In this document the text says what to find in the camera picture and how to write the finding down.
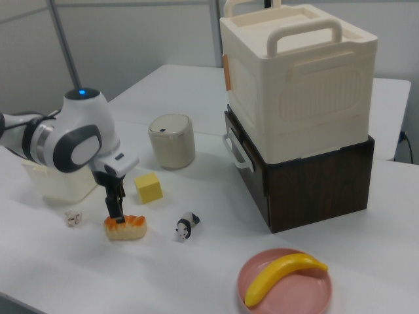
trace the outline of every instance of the toy bread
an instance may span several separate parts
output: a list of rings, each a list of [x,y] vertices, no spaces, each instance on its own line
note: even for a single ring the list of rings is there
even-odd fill
[[[117,224],[116,220],[107,217],[103,222],[106,236],[109,240],[139,239],[147,231],[147,221],[144,216],[126,216],[125,222]]]

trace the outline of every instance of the white drawer handle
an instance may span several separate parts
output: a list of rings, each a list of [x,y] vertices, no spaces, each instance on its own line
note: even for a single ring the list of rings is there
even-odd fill
[[[227,139],[230,139],[231,143],[236,145],[239,153],[242,155],[242,157],[244,159],[244,162],[239,162],[237,160],[237,158],[235,157],[235,155],[233,153],[232,147],[230,147],[230,145],[227,143]],[[228,129],[227,134],[223,135],[223,143],[224,143],[225,148],[227,149],[228,153],[230,154],[231,158],[233,159],[233,162],[234,162],[234,164],[236,165],[237,168],[239,168],[239,169],[249,168],[251,172],[254,172],[253,164],[251,163],[251,160],[250,160],[249,156],[244,151],[242,145],[238,141],[236,135],[233,133],[231,128]]]
[[[268,57],[276,56],[278,49],[278,41],[287,36],[298,35],[301,33],[309,33],[311,31],[319,31],[321,29],[332,29],[332,43],[340,43],[342,41],[342,26],[335,18],[318,18],[302,21],[294,24],[279,27],[271,32],[266,43]]]

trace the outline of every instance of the white table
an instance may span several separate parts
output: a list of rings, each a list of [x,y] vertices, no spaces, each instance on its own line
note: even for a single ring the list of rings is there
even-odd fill
[[[374,78],[369,134],[374,157],[393,160],[410,92],[410,82]],[[168,113],[189,115],[194,131],[225,133],[224,71],[210,67],[163,65],[112,100],[115,118],[149,125]]]
[[[205,110],[187,114],[210,119]],[[149,225],[137,241],[107,240],[101,187],[76,205],[44,200],[19,159],[0,149],[2,295],[45,313],[239,314],[235,284],[242,265],[265,249],[291,247],[328,264],[334,288],[328,314],[419,309],[419,167],[374,160],[366,211],[271,234],[219,135],[197,126],[195,160],[167,171],[154,159],[148,123],[116,123],[140,159],[124,185],[124,212],[145,215]],[[150,171],[164,197],[143,205],[132,181]],[[65,225],[68,209],[82,211],[81,226]],[[201,223],[179,243],[174,229],[185,211]]]

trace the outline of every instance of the yellow cube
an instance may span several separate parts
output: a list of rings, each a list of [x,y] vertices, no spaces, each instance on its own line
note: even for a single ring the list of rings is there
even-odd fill
[[[163,197],[160,181],[154,172],[136,177],[134,183],[136,184],[137,193],[143,204]]]

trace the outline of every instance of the yellow toy banana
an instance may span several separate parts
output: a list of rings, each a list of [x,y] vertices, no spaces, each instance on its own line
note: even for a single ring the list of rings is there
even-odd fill
[[[282,277],[293,271],[305,270],[307,268],[319,268],[327,271],[327,265],[304,253],[285,255],[271,262],[247,288],[244,297],[245,305],[247,307],[255,306]]]

